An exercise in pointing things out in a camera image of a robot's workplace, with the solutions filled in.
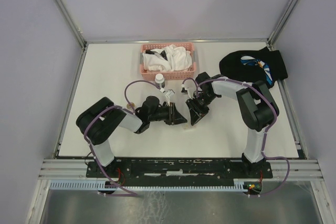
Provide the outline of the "black garment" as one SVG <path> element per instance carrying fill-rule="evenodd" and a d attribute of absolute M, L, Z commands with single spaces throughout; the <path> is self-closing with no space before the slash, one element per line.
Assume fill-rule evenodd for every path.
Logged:
<path fill-rule="evenodd" d="M 271 51 L 267 47 L 231 52 L 219 62 L 219 70 L 233 80 L 263 81 L 268 88 L 272 88 L 276 81 L 288 78 L 280 51 Z"/>

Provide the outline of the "clear pill bottle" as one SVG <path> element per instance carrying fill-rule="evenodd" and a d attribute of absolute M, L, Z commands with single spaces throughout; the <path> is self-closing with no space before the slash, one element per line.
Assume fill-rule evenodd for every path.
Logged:
<path fill-rule="evenodd" d="M 130 102 L 130 103 L 127 104 L 127 109 L 130 110 L 130 111 L 135 111 L 136 106 L 133 102 Z"/>

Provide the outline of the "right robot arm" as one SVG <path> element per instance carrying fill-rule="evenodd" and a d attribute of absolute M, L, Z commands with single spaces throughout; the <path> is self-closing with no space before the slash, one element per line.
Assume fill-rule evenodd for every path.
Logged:
<path fill-rule="evenodd" d="M 192 126 L 208 114 L 208 106 L 214 99 L 228 97 L 238 102 L 240 114 L 248 128 L 241 172 L 246 177 L 254 177 L 266 165 L 267 133 L 279 115 L 278 106 L 267 85 L 263 81 L 247 83 L 232 80 L 221 74 L 210 77 L 206 72 L 200 73 L 195 83 L 196 91 L 186 100 Z"/>

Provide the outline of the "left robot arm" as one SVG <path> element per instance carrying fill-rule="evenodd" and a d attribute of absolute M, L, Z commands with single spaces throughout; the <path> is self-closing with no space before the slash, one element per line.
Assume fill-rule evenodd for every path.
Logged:
<path fill-rule="evenodd" d="M 169 126 L 187 123 L 173 102 L 161 104 L 157 97 L 151 95 L 135 110 L 135 114 L 103 97 L 78 116 L 76 126 L 88 143 L 93 157 L 98 160 L 98 171 L 110 177 L 116 171 L 115 155 L 109 143 L 109 137 L 115 129 L 122 127 L 141 134 L 149 128 L 151 122 L 159 121 Z"/>

